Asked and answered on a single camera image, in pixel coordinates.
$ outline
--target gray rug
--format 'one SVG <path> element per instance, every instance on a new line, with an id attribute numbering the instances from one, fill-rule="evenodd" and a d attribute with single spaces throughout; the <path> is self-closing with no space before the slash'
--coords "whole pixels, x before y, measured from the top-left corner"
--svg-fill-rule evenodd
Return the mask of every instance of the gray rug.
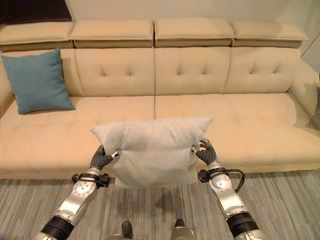
<path id="1" fill-rule="evenodd" d="M 320 170 L 247 174 L 240 196 L 270 240 L 320 240 Z M 234 183 L 238 175 L 232 175 Z M 71 180 L 0 180 L 2 240 L 30 240 L 69 195 Z M 71 240 L 103 240 L 132 222 L 136 240 L 168 240 L 182 218 L 197 240 L 232 240 L 207 183 L 98 190 Z"/>

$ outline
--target gray pillow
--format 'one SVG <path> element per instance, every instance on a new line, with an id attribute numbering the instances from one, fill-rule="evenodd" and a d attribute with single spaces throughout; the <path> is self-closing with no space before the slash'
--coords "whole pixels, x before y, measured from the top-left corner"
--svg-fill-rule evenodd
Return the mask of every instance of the gray pillow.
<path id="1" fill-rule="evenodd" d="M 211 117 L 161 118 L 112 122 L 92 129 L 106 153 L 121 149 L 112 171 L 126 188 L 159 188 L 197 181 L 197 157 L 191 153 Z"/>
<path id="2" fill-rule="evenodd" d="M 64 84 L 59 48 L 40 55 L 1 58 L 19 114 L 75 109 Z"/>

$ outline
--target blue pillow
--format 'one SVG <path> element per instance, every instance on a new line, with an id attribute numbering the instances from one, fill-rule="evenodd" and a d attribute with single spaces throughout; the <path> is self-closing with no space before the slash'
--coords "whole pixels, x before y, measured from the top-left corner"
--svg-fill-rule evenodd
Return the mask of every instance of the blue pillow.
<path id="1" fill-rule="evenodd" d="M 75 110 L 64 84 L 60 48 L 40 55 L 1 58 L 19 114 Z"/>

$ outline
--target foot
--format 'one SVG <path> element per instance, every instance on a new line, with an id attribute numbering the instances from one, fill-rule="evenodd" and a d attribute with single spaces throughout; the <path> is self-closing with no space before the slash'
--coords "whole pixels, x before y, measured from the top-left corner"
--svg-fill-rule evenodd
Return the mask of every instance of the foot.
<path id="1" fill-rule="evenodd" d="M 176 222 L 175 222 L 175 227 L 184 227 L 185 226 L 185 222 L 182 220 L 182 219 L 178 219 Z"/>
<path id="2" fill-rule="evenodd" d="M 125 239 L 132 239 L 134 237 L 132 225 L 129 221 L 122 223 L 122 235 Z"/>

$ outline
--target white pillow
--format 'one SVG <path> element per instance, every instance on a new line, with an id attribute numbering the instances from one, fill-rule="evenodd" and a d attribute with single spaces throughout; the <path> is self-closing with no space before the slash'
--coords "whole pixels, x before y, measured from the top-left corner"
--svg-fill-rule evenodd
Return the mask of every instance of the white pillow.
<path id="1" fill-rule="evenodd" d="M 211 117 L 162 118 L 112 122 L 92 129 L 105 152 L 121 149 L 113 166 L 115 184 L 126 188 L 159 188 L 197 181 L 197 158 L 191 153 Z"/>

